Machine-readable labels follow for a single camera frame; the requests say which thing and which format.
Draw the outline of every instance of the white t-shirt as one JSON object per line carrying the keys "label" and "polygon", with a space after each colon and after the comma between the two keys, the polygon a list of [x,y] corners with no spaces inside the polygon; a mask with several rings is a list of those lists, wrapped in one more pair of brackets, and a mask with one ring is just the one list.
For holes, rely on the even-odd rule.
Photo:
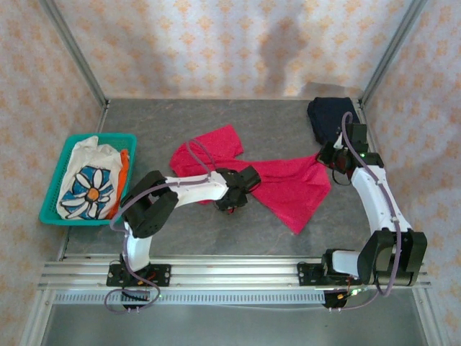
{"label": "white t-shirt", "polygon": [[72,149],[56,210],[66,220],[94,220],[107,216],[117,199],[120,153],[98,137],[78,142]]}

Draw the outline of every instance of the wire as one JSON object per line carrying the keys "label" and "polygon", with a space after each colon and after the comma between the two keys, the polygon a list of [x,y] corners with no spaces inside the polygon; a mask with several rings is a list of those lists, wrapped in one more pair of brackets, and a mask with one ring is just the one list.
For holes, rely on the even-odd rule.
{"label": "wire", "polygon": [[341,130],[343,133],[343,139],[346,142],[347,148],[351,151],[355,159],[357,159],[357,161],[362,165],[365,171],[367,171],[367,173],[371,176],[371,178],[373,178],[376,185],[381,189],[381,192],[384,198],[386,199],[386,203],[388,204],[388,207],[389,207],[390,215],[392,217],[394,227],[395,227],[395,232],[397,234],[397,237],[396,237],[397,240],[396,240],[396,245],[395,245],[394,263],[393,263],[392,271],[390,272],[389,283],[386,289],[383,291],[379,283],[377,282],[376,284],[377,292],[368,301],[365,301],[364,303],[357,305],[357,306],[342,308],[341,310],[352,310],[352,309],[362,308],[363,306],[366,306],[370,304],[372,301],[374,301],[378,295],[388,297],[390,295],[392,287],[394,286],[394,283],[395,283],[395,279],[397,277],[398,263],[400,262],[400,251],[402,249],[402,232],[400,229],[400,224],[398,222],[397,214],[394,209],[394,205],[392,203],[392,199],[390,198],[388,191],[384,187],[384,184],[380,181],[377,175],[368,167],[368,165],[365,163],[362,157],[360,157],[360,155],[355,151],[354,147],[351,145],[349,137],[347,136],[346,121],[347,119],[349,119],[349,123],[350,123],[352,121],[352,118],[353,118],[352,113],[346,112],[344,113],[343,118],[341,119]]}
{"label": "wire", "polygon": [[[198,158],[197,155],[194,154],[194,152],[190,148],[189,142],[193,142],[193,143],[197,144],[207,154],[207,156],[210,159],[212,165],[214,167],[216,167],[215,160],[212,158],[210,152],[199,141],[197,141],[195,139],[192,139],[192,140],[186,142],[186,147],[187,147],[188,152],[197,161],[197,163],[200,164],[205,169],[205,171],[207,172],[207,176],[204,179],[200,179],[200,180],[196,180],[196,181],[192,181],[192,182],[179,182],[179,186],[198,185],[198,184],[202,184],[204,182],[210,181],[210,178],[211,178],[210,169],[208,168],[208,166],[206,164],[203,163],[202,160],[200,160]],[[138,202],[141,198],[145,197],[146,195],[150,195],[152,192],[155,192],[157,190],[163,189],[165,187],[170,187],[170,186],[178,186],[178,183],[176,183],[176,182],[166,182],[166,183],[163,183],[161,185],[157,185],[157,186],[151,187],[150,189],[142,191],[139,195],[137,195],[133,199],[129,200],[121,209],[119,209],[117,214],[115,214],[114,217],[109,222],[109,226],[113,231],[122,232],[124,234],[122,257],[123,257],[123,259],[125,261],[126,268],[127,268],[128,272],[134,278],[138,279],[139,281],[142,281],[143,283],[145,283],[145,284],[147,284],[147,285],[149,285],[149,286],[151,286],[151,287],[153,287],[153,288],[155,288],[157,290],[156,296],[151,301],[149,301],[146,305],[143,305],[141,307],[136,306],[136,311],[137,312],[139,312],[140,310],[147,309],[147,308],[151,307],[153,305],[153,303],[155,303],[155,301],[160,297],[161,292],[160,292],[160,288],[155,283],[153,283],[150,280],[146,280],[145,278],[142,278],[141,276],[137,275],[134,272],[134,270],[130,266],[130,263],[129,263],[129,260],[128,260],[128,237],[130,236],[130,232],[124,226],[117,226],[115,223],[118,221],[118,219],[123,215],[123,213],[125,211],[127,211],[133,204]],[[128,294],[128,295],[131,295],[133,293],[146,294],[145,290],[127,290],[125,288],[116,288],[114,290],[111,290],[104,297],[104,306],[106,307],[107,310],[109,310],[113,314],[117,314],[117,315],[129,314],[132,309],[128,308],[127,310],[114,310],[114,309],[109,307],[109,305],[107,303],[108,300],[109,300],[109,297],[113,293],[116,293],[116,292],[121,292],[122,294],[124,293],[124,294]]]}
{"label": "wire", "polygon": [[211,156],[210,152],[203,146],[203,144],[201,144],[197,139],[191,139],[190,141],[187,141],[186,142],[186,148],[187,148],[187,151],[189,152],[189,154],[195,159],[195,161],[197,161],[200,166],[202,166],[203,168],[205,168],[205,171],[207,171],[207,173],[209,174],[210,173],[210,169],[208,168],[208,166],[206,164],[203,163],[202,160],[200,160],[198,158],[197,155],[195,155],[195,153],[192,151],[192,149],[190,148],[190,143],[195,143],[197,144],[202,150],[203,152],[208,156],[208,158],[210,159],[210,162],[213,166],[213,169],[216,170],[216,162],[213,158],[213,156]]}

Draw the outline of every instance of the patterned wall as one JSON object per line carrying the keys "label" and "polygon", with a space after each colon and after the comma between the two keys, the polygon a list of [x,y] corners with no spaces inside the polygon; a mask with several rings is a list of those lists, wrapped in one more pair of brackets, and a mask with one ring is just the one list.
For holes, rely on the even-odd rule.
{"label": "patterned wall", "polygon": [[43,262],[63,229],[41,203],[63,142],[95,129],[100,107],[36,0],[0,6],[0,345],[17,345]]}
{"label": "patterned wall", "polygon": [[264,99],[360,96],[410,0],[57,2],[108,97]]}
{"label": "patterned wall", "polygon": [[388,178],[437,279],[442,319],[461,345],[461,11],[429,1],[366,109]]}

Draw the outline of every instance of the pink towel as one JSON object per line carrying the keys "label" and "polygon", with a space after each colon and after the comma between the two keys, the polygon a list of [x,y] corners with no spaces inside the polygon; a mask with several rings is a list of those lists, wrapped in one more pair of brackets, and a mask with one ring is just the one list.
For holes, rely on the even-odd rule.
{"label": "pink towel", "polygon": [[[268,207],[299,234],[331,189],[326,167],[315,156],[291,160],[242,161],[235,157],[243,153],[243,146],[232,125],[218,128],[196,138],[210,152],[217,168],[240,171],[252,165],[261,177],[261,184],[252,195]],[[191,143],[194,153],[211,169],[208,156]],[[201,167],[182,144],[173,154],[170,167],[178,177],[204,174]]]}

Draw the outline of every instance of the teal basket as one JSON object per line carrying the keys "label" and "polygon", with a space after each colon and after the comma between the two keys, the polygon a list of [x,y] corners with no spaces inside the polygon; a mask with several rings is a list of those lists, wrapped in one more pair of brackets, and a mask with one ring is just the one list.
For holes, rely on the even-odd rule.
{"label": "teal basket", "polygon": [[71,136],[67,138],[67,141],[64,143],[63,151],[56,164],[50,187],[43,201],[42,210],[40,211],[40,221],[43,223],[60,226],[100,226],[109,224],[109,220],[64,220],[56,210],[61,182],[66,173],[72,149],[77,142],[92,136],[99,137],[98,145],[109,144],[118,151],[122,149],[128,150],[130,155],[130,169],[128,170],[127,182],[123,189],[122,197],[127,193],[128,187],[130,186],[131,174],[133,173],[133,164],[135,162],[136,136],[127,133],[85,133]]}

